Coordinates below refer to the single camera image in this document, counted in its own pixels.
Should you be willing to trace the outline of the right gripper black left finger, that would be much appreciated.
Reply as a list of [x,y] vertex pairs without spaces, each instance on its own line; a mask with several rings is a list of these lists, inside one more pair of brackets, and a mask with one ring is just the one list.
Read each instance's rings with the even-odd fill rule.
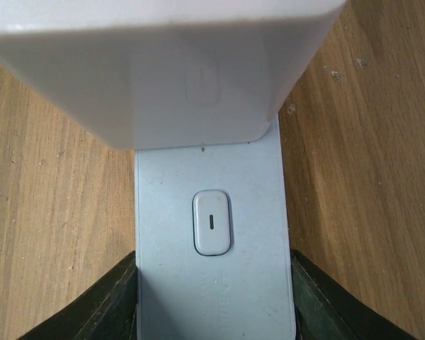
[[77,299],[20,338],[136,339],[135,252],[130,252]]

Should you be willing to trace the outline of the white usb charger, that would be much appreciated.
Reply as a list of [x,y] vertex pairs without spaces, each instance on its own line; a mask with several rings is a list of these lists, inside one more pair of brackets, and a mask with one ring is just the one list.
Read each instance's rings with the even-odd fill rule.
[[262,137],[343,1],[0,1],[0,64],[118,149]]

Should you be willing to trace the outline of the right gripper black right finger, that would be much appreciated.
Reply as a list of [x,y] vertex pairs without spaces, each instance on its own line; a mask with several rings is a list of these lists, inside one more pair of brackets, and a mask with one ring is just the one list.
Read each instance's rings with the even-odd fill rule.
[[296,339],[413,339],[300,251],[291,251]]

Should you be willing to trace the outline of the light blue charger block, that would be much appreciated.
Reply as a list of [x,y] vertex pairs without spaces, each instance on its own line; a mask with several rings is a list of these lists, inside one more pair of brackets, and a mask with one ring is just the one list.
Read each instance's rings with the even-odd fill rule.
[[295,338],[280,143],[135,152],[139,339]]

